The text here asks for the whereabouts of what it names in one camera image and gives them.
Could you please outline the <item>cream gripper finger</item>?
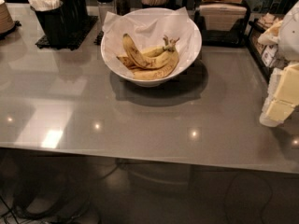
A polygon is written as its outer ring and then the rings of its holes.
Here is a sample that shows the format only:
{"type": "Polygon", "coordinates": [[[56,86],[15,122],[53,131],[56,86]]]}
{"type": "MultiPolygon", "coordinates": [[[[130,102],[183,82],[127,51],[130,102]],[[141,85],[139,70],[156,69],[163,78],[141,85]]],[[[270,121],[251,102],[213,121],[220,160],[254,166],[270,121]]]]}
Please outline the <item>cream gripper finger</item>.
{"type": "Polygon", "coordinates": [[[293,112],[294,105],[267,98],[263,104],[259,121],[267,127],[277,127],[293,112]]]}

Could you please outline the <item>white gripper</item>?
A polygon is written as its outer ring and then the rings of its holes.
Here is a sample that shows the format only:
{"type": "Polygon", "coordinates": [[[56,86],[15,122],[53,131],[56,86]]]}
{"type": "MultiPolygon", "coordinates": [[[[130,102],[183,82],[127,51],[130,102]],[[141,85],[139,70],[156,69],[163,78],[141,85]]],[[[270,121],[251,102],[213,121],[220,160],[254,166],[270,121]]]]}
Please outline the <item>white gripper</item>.
{"type": "MultiPolygon", "coordinates": [[[[258,38],[262,45],[278,45],[279,53],[288,61],[299,61],[299,1],[281,21],[274,23],[258,38]]],[[[275,68],[270,76],[268,95],[299,105],[299,63],[290,63],[284,69],[275,68]]]]}

